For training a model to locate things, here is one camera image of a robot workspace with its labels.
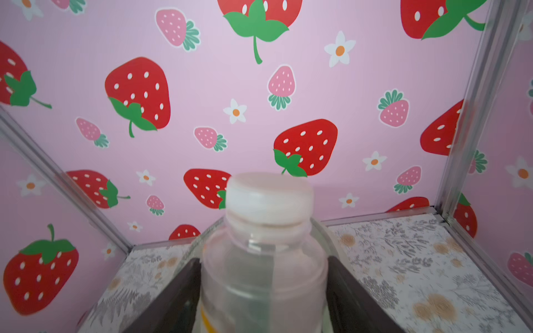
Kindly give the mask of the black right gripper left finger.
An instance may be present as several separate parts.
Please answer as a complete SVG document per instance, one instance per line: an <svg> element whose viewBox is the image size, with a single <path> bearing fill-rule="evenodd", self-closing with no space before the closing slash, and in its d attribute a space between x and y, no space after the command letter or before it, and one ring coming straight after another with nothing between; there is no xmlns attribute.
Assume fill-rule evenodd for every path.
<svg viewBox="0 0 533 333"><path fill-rule="evenodd" d="M125 332L192 333L200 294L201 262L192 258Z"/></svg>

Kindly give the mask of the clear bottle orange label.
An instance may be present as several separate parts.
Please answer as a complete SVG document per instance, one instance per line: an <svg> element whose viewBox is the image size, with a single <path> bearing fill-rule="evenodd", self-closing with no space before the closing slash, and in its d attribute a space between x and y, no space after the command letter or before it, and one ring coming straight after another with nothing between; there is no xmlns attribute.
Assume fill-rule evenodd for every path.
<svg viewBox="0 0 533 333"><path fill-rule="evenodd" d="M311 235L304 178L241 173L221 193L223 223L201 258L202 332L320 332L328 261Z"/></svg>

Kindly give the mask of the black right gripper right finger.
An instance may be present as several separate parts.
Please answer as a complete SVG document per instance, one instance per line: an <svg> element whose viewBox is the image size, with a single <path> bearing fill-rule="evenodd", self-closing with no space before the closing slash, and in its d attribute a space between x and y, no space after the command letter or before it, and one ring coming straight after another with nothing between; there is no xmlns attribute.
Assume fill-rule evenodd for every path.
<svg viewBox="0 0 533 333"><path fill-rule="evenodd" d="M334 333L403 333L335 256L328 258L326 299Z"/></svg>

